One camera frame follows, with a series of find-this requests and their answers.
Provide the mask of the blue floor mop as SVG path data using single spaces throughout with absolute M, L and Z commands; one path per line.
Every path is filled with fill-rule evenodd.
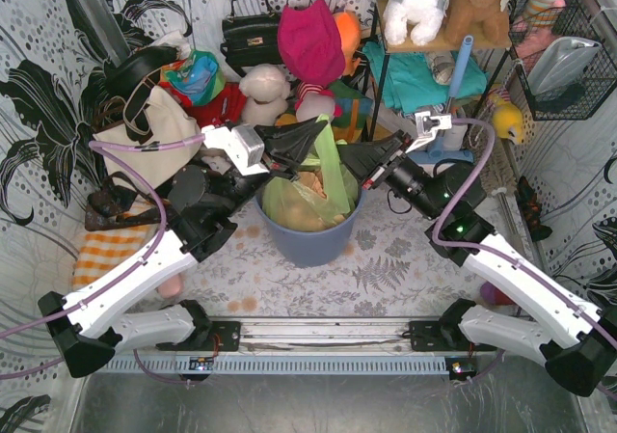
M 451 114 L 452 102 L 457 97 L 460 86 L 463 81 L 464 73 L 469 61 L 469 56 L 473 47 L 474 38 L 472 35 L 466 35 L 460 45 L 458 56 L 455 62 L 455 68 L 453 71 L 452 79 L 449 84 L 447 101 L 444 104 L 441 114 Z M 467 161 L 473 162 L 473 155 L 468 150 L 445 150 L 443 148 L 443 134 L 445 131 L 441 131 L 438 137 L 426 146 L 426 150 L 421 151 L 417 156 L 417 161 L 420 165 L 434 165 L 444 160 L 454 161 Z

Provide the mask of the green trash bag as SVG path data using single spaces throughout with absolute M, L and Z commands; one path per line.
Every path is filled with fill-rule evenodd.
M 262 192 L 260 206 L 275 224 L 289 230 L 318 232 L 347 220 L 358 207 L 361 189 L 340 160 L 329 116 L 296 179 L 276 177 Z

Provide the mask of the blue trash bin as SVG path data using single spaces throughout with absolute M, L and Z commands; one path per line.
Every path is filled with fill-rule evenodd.
M 357 206 L 350 216 L 339 225 L 318 232 L 290 230 L 272 221 L 262 209 L 262 190 L 254 196 L 254 205 L 279 252 L 295 266 L 308 268 L 325 265 L 343 254 L 365 200 L 366 191 L 360 189 Z

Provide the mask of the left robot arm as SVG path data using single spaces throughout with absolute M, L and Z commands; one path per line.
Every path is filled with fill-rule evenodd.
M 329 121 L 271 127 L 207 126 L 176 142 L 128 146 L 95 141 L 107 157 L 115 151 L 155 153 L 191 145 L 223 151 L 232 169 L 223 175 L 186 165 L 173 178 L 169 208 L 159 197 L 159 230 L 137 253 L 91 284 L 67 295 L 49 292 L 39 300 L 49 335 L 73 378 L 105 367 L 125 350 L 162 345 L 197 349 L 212 324 L 201 306 L 183 301 L 161 311 L 131 313 L 129 308 L 171 277 L 218 252 L 237 229 L 230 218 L 273 177 L 293 179 Z

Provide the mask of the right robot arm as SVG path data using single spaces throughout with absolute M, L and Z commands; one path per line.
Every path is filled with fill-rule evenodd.
M 385 183 L 432 221 L 426 231 L 442 257 L 494 285 L 530 320 L 460 299 L 442 315 L 449 342 L 510 351 L 541 365 L 568 392 L 587 397 L 616 363 L 616 309 L 574 294 L 520 255 L 476 207 L 486 194 L 480 168 L 466 161 L 428 175 L 410 157 L 411 138 L 397 132 L 375 142 L 339 147 L 341 162 L 366 189 Z

